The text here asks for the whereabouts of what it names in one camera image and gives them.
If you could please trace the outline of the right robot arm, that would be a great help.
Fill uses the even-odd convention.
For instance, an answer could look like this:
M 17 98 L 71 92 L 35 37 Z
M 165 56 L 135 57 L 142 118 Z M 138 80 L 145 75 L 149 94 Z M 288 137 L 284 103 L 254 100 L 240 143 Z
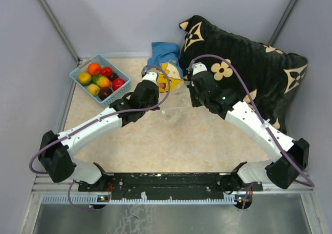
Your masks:
M 236 167 L 231 178 L 233 187 L 244 190 L 252 182 L 272 182 L 281 189 L 289 188 L 308 165 L 309 143 L 261 122 L 246 102 L 240 101 L 230 89 L 222 90 L 208 71 L 194 72 L 191 82 L 201 104 L 240 128 L 269 156 L 268 160 L 243 162 Z

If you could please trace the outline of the red toy apple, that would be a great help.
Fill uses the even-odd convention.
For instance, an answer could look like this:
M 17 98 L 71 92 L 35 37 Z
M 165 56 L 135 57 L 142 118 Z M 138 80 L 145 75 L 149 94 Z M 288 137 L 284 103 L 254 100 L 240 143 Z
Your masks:
M 112 89 L 114 91 L 118 90 L 119 88 L 121 88 L 126 82 L 121 79 L 121 78 L 116 78 L 112 81 Z

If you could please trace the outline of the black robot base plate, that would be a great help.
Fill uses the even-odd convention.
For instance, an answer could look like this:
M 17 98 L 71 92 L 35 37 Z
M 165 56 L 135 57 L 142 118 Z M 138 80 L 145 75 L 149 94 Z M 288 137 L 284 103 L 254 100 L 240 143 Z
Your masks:
M 79 192 L 110 193 L 113 200 L 215 200 L 245 191 L 249 184 L 231 173 L 113 173 L 93 185 L 78 183 Z

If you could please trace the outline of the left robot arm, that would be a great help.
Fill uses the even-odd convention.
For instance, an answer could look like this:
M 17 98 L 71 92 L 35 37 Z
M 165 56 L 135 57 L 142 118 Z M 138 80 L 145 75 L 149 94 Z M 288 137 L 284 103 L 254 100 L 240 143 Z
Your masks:
M 108 184 L 104 170 L 95 162 L 87 163 L 75 158 L 83 147 L 102 135 L 138 121 L 150 107 L 158 104 L 159 92 L 155 82 L 142 80 L 133 92 L 113 102 L 95 117 L 70 129 L 43 135 L 42 152 L 38 156 L 54 183 L 73 179 L 90 184 L 101 191 Z

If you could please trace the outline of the clear dotted zip top bag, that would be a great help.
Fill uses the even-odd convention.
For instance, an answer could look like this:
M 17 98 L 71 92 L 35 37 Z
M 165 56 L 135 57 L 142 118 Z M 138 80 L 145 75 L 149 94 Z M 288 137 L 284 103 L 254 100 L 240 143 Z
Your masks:
M 192 109 L 190 92 L 187 82 L 171 90 L 167 99 L 161 104 L 161 114 L 169 122 L 182 120 L 185 113 Z

